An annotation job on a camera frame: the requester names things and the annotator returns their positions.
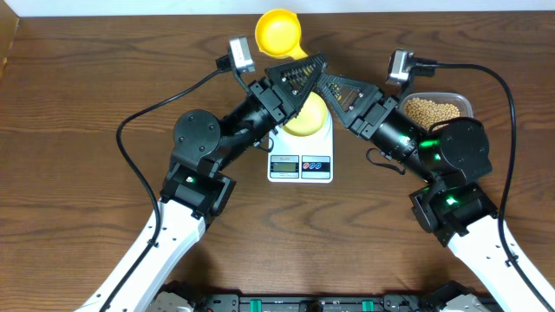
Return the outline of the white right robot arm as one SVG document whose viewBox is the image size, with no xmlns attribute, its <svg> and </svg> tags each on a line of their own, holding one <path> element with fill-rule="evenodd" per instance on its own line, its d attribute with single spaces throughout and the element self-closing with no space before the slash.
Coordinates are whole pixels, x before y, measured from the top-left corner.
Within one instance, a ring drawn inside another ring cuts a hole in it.
<svg viewBox="0 0 555 312">
<path fill-rule="evenodd" d="M 414 77 L 388 81 L 400 85 L 398 95 L 337 75 L 323 75 L 317 91 L 347 129 L 398 161 L 396 171 L 410 170 L 426 182 L 409 196 L 420 227 L 459 258 L 503 310 L 552 311 L 554 288 L 515 241 L 506 206 L 478 184 L 493 169 L 484 126 L 457 117 L 424 129 L 398 108 Z"/>
</svg>

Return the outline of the yellow measuring scoop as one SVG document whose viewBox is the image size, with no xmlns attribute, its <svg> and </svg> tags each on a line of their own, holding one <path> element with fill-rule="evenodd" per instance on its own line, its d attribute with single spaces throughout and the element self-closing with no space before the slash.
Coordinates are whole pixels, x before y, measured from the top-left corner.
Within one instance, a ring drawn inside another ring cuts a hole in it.
<svg viewBox="0 0 555 312">
<path fill-rule="evenodd" d="M 267 11 L 258 19 L 255 27 L 259 51 L 283 63 L 310 56 L 301 47 L 302 36 L 297 14 L 286 9 Z"/>
</svg>

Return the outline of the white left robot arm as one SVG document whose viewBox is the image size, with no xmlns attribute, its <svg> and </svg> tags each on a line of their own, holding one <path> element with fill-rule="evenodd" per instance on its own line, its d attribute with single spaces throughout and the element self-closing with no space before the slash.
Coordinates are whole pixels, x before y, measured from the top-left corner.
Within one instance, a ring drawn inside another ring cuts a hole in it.
<svg viewBox="0 0 555 312">
<path fill-rule="evenodd" d="M 224 210 L 236 185 L 222 172 L 301 111 L 327 67 L 323 54 L 265 70 L 220 119 L 195 109 L 174 125 L 170 166 L 145 227 L 82 311 L 144 311 L 179 260 Z"/>
</svg>

